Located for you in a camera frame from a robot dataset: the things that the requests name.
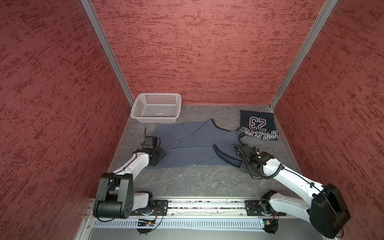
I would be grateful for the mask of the navy tank top red trim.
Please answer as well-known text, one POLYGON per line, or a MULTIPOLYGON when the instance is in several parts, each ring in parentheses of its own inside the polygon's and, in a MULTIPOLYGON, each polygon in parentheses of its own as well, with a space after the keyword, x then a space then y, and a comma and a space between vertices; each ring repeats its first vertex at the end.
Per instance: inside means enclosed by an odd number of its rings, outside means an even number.
POLYGON ((260 140, 278 140, 279 133, 273 113, 241 110, 240 117, 239 130, 246 136, 260 140))

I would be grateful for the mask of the grey-blue tank top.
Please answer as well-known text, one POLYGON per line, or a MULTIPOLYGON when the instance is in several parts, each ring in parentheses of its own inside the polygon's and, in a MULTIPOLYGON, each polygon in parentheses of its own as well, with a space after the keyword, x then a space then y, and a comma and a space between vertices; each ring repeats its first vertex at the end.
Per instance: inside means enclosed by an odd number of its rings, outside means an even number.
POLYGON ((189 165, 239 168, 242 163, 233 146, 243 145, 241 138, 245 133, 220 128, 213 119, 174 125, 158 124, 154 136, 160 138, 160 147, 166 153, 155 169, 189 165))

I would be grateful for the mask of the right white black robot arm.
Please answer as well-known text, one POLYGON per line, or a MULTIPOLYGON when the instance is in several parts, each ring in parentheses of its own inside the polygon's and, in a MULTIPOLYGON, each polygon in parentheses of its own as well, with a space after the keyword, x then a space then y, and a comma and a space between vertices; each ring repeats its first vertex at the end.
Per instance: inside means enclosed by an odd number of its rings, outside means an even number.
POLYGON ((310 223, 327 239, 344 236, 344 226, 351 214, 335 185, 323 185, 306 178, 266 152, 240 147, 235 147, 235 151, 252 178, 276 180, 298 195, 296 199, 268 191, 259 201, 259 211, 263 215, 276 217, 284 213, 310 223))

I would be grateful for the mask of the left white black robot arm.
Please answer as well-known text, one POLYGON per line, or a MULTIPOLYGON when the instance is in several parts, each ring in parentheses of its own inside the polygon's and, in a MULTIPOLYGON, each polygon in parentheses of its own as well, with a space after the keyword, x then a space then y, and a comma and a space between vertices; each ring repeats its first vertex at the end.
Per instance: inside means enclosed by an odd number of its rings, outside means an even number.
POLYGON ((132 212, 144 215, 154 213, 154 197, 151 192, 135 192, 134 180, 147 166, 154 167, 164 157, 160 147, 140 149, 121 168, 104 173, 99 182, 93 215, 101 222, 127 219, 132 212))

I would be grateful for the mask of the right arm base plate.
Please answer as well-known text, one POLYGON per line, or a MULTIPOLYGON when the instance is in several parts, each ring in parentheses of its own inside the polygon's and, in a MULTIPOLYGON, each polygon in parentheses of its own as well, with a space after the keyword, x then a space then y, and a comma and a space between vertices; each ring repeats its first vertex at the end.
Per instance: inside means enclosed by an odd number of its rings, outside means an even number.
POLYGON ((265 214, 262 212, 259 200, 245 200, 245 209, 248 217, 274 217, 275 212, 265 214))

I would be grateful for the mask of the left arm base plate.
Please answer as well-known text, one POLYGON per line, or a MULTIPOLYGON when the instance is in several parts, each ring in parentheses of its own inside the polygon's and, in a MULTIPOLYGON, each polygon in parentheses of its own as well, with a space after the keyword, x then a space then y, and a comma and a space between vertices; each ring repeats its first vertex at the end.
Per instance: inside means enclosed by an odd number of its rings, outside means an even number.
POLYGON ((132 211, 131 215, 132 216, 144 216, 144 217, 155 217, 155 216, 166 216, 167 211, 168 211, 168 205, 169 201, 168 200, 154 200, 153 206, 147 207, 147 208, 142 208, 142 209, 137 209, 132 211))

